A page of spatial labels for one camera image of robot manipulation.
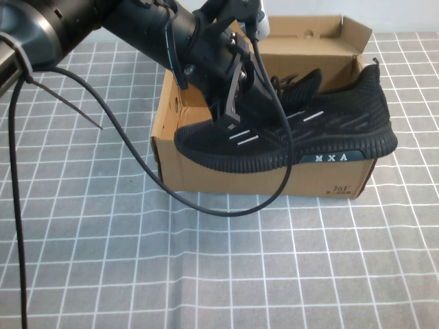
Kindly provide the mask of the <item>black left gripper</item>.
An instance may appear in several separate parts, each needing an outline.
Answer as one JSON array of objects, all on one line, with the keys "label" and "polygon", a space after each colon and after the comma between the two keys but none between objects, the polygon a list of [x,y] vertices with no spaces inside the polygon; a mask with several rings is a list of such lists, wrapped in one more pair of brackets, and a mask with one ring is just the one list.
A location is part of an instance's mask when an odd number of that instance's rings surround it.
[{"label": "black left gripper", "polygon": [[247,36],[256,36],[255,10],[171,11],[171,71],[180,90],[198,88],[205,99],[220,99],[218,123],[228,130],[244,117],[273,117],[270,93],[255,73],[250,46],[230,25],[243,23]]}]

